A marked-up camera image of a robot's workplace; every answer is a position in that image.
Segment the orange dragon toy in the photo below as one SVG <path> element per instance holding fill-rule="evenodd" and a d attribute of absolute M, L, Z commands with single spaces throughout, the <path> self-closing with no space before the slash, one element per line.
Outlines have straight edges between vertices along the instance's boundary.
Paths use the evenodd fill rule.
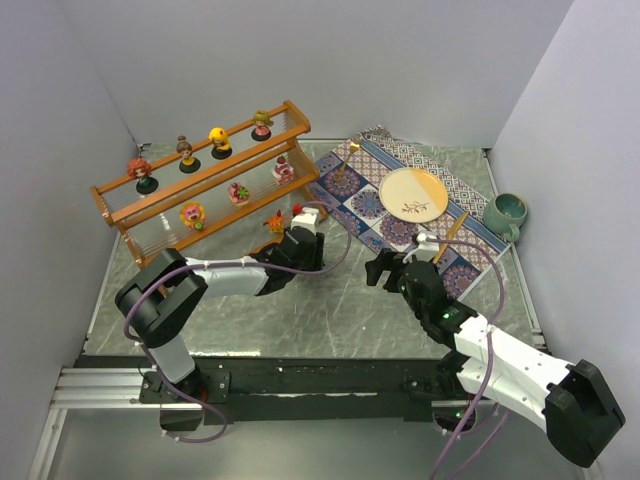
<path fill-rule="evenodd" d="M 280 210 L 263 222 L 270 233 L 281 234 L 284 232 L 289 217 L 284 216 Z"/>

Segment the pink bear cake toy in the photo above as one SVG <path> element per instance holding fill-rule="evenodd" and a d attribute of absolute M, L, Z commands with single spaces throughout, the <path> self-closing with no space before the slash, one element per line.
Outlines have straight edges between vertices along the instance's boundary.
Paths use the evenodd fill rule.
<path fill-rule="evenodd" d="M 277 185 L 287 184 L 295 178 L 294 168 L 284 156 L 279 156 L 276 159 L 275 164 L 271 169 L 271 174 Z"/>

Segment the pink bear donut toy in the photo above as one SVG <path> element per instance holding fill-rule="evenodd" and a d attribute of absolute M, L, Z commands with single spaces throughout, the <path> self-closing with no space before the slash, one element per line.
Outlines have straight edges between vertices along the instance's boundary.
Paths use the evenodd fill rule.
<path fill-rule="evenodd" d="M 231 203 L 236 206 L 245 204 L 250 200 L 249 189 L 240 183 L 232 183 L 228 187 L 228 195 Z"/>

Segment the pink bear sunflower toy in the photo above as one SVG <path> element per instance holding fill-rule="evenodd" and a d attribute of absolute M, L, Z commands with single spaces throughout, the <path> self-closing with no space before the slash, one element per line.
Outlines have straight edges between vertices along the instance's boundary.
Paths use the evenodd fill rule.
<path fill-rule="evenodd" d="M 199 202 L 187 202 L 180 209 L 180 219 L 191 230 L 204 229 L 206 212 Z"/>

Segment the blonde pink dress figurine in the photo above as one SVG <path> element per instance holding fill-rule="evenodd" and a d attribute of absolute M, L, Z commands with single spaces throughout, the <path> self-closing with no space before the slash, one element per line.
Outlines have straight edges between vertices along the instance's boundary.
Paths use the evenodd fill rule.
<path fill-rule="evenodd" d="M 252 117 L 253 130 L 251 137 L 255 141 L 266 141 L 271 137 L 271 126 L 273 121 L 270 114 L 265 110 L 256 111 Z"/>

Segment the brown hair yellow figurine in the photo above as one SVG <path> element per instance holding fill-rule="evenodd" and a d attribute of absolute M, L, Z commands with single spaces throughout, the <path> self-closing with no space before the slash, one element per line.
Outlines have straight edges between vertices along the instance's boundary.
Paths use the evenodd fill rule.
<path fill-rule="evenodd" d="M 184 135 L 178 137 L 176 153 L 180 157 L 179 170 L 182 173 L 195 173 L 200 169 L 201 162 L 193 156 L 193 147 Z"/>

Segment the red hair green figurine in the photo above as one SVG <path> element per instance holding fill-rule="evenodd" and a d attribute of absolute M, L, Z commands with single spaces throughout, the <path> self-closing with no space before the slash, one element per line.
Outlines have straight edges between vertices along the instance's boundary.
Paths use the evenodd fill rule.
<path fill-rule="evenodd" d="M 141 195 L 151 194 L 159 186 L 151 172 L 151 165 L 143 158 L 132 159 L 127 165 L 127 174 L 136 181 L 135 189 Z"/>

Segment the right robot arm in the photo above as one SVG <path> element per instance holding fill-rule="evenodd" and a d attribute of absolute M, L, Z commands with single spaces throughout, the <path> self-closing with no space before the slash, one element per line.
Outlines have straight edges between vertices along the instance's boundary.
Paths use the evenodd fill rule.
<path fill-rule="evenodd" d="M 480 393 L 539 427 L 551 445 L 581 468 L 591 467 L 626 423 L 600 369 L 552 357 L 448 297 L 431 262 L 405 260 L 387 248 L 366 262 L 366 282 L 399 293 L 423 330 L 450 350 L 462 389 Z"/>

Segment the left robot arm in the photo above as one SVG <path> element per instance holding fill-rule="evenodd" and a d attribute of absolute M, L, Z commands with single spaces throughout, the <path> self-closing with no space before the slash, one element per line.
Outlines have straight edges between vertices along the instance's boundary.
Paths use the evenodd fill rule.
<path fill-rule="evenodd" d="M 142 344 L 173 388 L 201 396 L 200 369 L 181 337 L 200 300 L 277 292 L 299 272 L 321 270 L 323 250 L 324 235 L 303 227 L 287 228 L 280 241 L 237 260 L 207 264 L 166 249 L 116 294 L 125 335 Z"/>

